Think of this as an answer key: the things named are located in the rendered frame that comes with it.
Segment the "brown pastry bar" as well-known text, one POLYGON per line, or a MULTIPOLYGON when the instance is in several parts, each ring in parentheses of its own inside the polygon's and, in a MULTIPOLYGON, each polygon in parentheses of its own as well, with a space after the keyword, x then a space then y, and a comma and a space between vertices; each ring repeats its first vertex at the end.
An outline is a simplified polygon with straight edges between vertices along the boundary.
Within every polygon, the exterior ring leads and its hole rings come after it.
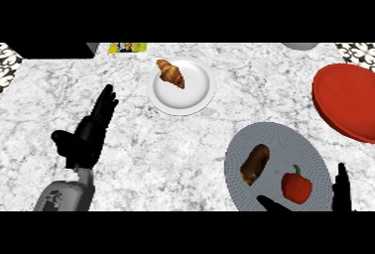
POLYGON ((263 173, 269 159, 270 159, 270 148, 265 144, 260 144, 254 148, 248 156, 248 159, 241 166, 244 181, 250 186, 254 184, 256 180, 259 179, 263 173))

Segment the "brown croissant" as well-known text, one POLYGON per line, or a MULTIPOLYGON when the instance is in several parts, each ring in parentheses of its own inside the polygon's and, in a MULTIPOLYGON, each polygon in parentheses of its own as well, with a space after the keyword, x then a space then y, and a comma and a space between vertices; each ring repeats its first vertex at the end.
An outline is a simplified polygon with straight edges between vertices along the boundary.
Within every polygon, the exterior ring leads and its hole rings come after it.
POLYGON ((185 79, 179 67, 167 60, 158 60, 157 65, 161 71, 161 80, 173 83, 179 88, 185 88, 185 79))

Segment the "grey round object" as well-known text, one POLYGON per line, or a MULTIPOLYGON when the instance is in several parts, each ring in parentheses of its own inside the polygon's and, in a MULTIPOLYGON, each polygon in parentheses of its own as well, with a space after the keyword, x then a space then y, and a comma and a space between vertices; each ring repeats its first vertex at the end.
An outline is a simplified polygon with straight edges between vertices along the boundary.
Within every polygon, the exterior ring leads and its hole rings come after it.
POLYGON ((312 50, 319 43, 282 43, 290 49, 297 51, 312 50))

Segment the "red bowl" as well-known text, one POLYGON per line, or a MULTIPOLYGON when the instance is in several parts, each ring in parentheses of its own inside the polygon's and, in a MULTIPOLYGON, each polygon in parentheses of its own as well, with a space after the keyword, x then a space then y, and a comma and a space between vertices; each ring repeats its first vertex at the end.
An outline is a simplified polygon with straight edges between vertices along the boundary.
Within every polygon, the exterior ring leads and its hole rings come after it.
POLYGON ((313 77, 312 100, 330 127, 375 144, 375 72, 349 63, 327 65, 313 77))

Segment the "grey round placemat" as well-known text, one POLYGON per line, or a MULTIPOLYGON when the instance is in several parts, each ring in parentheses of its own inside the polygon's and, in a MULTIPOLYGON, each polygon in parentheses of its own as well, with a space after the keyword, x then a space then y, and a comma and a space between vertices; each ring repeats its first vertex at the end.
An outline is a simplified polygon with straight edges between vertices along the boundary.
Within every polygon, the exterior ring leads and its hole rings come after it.
POLYGON ((225 176, 239 211, 266 210, 257 201, 259 195, 269 197, 293 211, 331 211, 332 181, 322 157, 307 139, 275 122, 254 123, 235 135, 226 152, 225 176), (270 148, 270 159, 250 186, 244 181, 241 165, 260 144, 270 148), (310 197, 303 204, 294 203, 282 195, 282 176, 296 172, 294 166, 299 166, 301 176, 312 182, 310 197))

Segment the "yellow printed box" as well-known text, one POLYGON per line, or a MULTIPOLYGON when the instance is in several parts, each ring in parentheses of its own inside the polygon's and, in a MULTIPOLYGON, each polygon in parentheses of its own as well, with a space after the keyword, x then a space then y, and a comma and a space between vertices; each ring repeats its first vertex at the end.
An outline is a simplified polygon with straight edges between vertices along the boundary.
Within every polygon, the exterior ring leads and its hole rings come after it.
POLYGON ((111 43, 108 47, 108 52, 111 54, 143 53, 145 51, 146 51, 145 43, 111 43))

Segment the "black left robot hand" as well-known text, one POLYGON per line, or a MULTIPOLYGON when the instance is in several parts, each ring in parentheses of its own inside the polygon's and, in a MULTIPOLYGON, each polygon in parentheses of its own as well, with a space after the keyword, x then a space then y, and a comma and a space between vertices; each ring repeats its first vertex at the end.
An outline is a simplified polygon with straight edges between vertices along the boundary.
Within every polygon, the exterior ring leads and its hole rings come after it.
POLYGON ((117 104, 112 85, 108 84, 98 97, 92 114, 83 118, 76 132, 56 130, 52 133, 58 153, 67 158, 68 169, 90 169, 95 166, 117 104))

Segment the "black appliance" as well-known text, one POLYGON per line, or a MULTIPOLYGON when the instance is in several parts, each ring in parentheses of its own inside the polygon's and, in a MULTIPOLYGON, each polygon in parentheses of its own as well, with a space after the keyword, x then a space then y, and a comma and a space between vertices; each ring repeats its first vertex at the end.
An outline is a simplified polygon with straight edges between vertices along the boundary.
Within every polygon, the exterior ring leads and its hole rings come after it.
POLYGON ((8 43, 11 49, 30 60, 92 59, 99 43, 8 43))

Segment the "red bell pepper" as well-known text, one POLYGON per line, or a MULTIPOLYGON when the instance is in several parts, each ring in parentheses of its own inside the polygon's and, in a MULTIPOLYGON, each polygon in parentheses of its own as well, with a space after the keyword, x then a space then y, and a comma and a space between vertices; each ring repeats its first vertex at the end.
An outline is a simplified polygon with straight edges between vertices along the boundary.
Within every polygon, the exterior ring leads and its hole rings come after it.
POLYGON ((301 175, 299 165, 294 172, 285 173, 281 179, 281 192, 284 197, 297 204, 303 204, 312 194, 312 181, 301 175))

